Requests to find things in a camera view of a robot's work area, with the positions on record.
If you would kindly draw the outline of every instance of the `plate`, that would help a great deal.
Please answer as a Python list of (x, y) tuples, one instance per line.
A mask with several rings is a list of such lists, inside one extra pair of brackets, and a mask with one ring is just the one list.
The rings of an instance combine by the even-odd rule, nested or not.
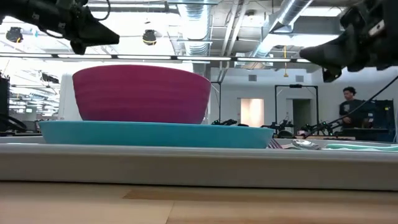
[(264, 149), (273, 129), (202, 124), (113, 121), (42, 121), (48, 144)]

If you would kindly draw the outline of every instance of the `person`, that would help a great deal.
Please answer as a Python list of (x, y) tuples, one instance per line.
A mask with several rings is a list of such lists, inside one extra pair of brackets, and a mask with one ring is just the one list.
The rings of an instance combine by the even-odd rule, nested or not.
[[(343, 93), (346, 101), (340, 104), (340, 116), (347, 115), (363, 103), (362, 100), (355, 99), (356, 90), (354, 87), (349, 86), (344, 88)], [(343, 129), (362, 128), (362, 123), (365, 118), (365, 114), (362, 113), (362, 111), (355, 111), (353, 114), (343, 118)]]

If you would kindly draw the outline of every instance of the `magenta bowl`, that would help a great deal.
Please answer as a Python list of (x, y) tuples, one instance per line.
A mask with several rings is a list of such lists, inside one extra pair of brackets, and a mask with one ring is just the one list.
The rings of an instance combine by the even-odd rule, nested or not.
[(73, 75), (85, 121), (200, 124), (211, 83), (200, 75), (146, 65), (108, 65)]

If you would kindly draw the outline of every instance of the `white tray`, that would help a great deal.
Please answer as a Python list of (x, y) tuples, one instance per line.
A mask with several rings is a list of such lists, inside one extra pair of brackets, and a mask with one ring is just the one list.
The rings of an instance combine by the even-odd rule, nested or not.
[(398, 190), (397, 172), (394, 152), (0, 144), (8, 181)]

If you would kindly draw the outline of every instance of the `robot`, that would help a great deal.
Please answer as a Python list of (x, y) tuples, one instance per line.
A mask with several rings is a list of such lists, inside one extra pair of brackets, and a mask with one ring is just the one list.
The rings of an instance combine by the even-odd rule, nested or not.
[[(6, 16), (36, 25), (55, 38), (70, 40), (75, 54), (84, 55), (86, 48), (118, 44), (119, 35), (105, 27), (91, 14), (88, 0), (1, 0), (0, 24)], [(49, 34), (51, 30), (62, 36)]]
[(345, 31), (335, 40), (301, 50), (300, 56), (323, 68), (323, 81), (332, 82), (341, 70), (364, 67), (384, 70), (398, 65), (397, 0), (363, 0), (340, 15)]

